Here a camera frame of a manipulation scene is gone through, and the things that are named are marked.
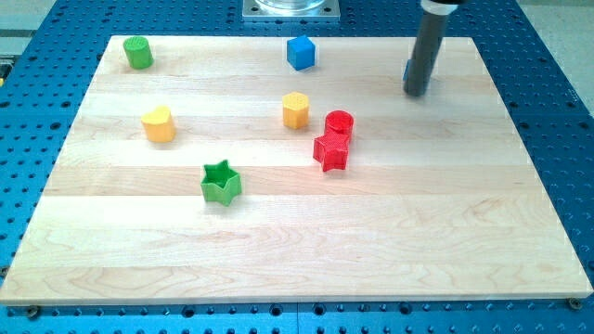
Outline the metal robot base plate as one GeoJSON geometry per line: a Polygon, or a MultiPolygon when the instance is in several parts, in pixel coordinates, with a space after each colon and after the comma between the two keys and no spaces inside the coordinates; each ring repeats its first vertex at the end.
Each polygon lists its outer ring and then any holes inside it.
{"type": "Polygon", "coordinates": [[[341,17],[339,0],[243,0],[244,21],[338,21],[341,17]]]}

